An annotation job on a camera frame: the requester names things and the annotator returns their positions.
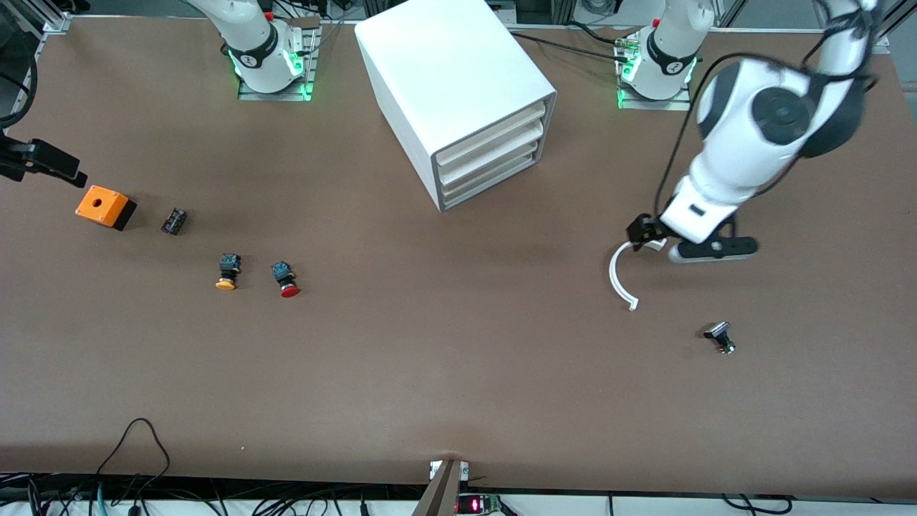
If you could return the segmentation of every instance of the black band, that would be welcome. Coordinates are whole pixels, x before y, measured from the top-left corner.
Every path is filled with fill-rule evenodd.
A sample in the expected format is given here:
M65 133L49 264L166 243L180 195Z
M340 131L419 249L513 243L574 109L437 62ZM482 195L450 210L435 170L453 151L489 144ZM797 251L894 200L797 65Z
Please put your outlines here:
M662 73L665 75L678 75L685 69L686 66L691 64L694 61L694 56L697 55L697 52L694 52L688 57L683 57L681 59L677 57L670 56L664 51L660 50L656 45L656 31L649 33L649 37L646 38L646 48L649 50L649 57L653 61L659 63L659 68L662 70Z
M271 27L271 34L258 48L242 51L226 45L229 51L232 52L233 57L236 58L236 61L241 63L242 66L246 68L260 68L264 58L271 55L274 49L277 48L277 28L274 27L272 23L268 25Z

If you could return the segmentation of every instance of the white curved handle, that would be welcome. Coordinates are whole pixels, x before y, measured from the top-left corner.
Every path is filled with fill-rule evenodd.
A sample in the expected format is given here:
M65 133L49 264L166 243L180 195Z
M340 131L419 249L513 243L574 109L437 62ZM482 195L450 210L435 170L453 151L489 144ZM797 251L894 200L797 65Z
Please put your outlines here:
M648 247L653 251L662 251L662 248L666 246L666 241L668 241L668 239L650 241L644 244L644 247ZM636 310L636 305L640 302L640 299L637 299L630 292L624 290L624 287L621 285L621 280L618 279L618 256L621 255L622 251L630 249L633 246L633 243L630 241L622 243L621 247L612 255L612 260L608 263L608 277L612 280L614 291L618 293L618 296L621 296L621 299L630 304L628 308L630 311Z

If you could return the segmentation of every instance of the white box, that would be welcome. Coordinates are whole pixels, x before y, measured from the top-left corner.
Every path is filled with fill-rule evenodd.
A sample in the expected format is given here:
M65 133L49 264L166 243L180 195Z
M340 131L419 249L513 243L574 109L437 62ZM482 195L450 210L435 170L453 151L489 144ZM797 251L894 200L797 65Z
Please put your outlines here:
M557 92L483 0L409 0L356 33L379 108L440 211L541 158Z

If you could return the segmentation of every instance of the brown table surface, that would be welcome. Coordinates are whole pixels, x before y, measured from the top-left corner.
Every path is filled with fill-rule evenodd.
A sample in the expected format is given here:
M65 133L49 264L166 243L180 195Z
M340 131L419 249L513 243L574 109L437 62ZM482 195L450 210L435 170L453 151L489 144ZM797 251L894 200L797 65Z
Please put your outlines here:
M352 27L299 104L235 100L206 20L51 38L13 136L139 208L119 233L73 215L83 190L0 185L3 469L94 471L146 416L174 475L419 483L454 455L501 487L917 497L917 139L889 56L854 139L742 207L754 259L628 254L631 313L608 258L682 115L618 110L609 62L523 45L558 89L544 159L444 215ZM160 232L173 207L179 237ZM237 291L214 288L222 252L243 256ZM299 297L280 298L279 260ZM699 336L719 320L734 355ZM106 472L160 468L137 430Z

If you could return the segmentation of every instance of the orange button housing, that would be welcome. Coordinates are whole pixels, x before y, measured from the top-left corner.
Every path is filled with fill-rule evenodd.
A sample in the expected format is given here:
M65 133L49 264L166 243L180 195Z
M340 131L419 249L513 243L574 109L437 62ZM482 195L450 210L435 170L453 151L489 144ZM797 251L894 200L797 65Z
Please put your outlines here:
M121 231L136 208L137 204L124 194L92 185L80 206L76 207L76 214L96 224Z

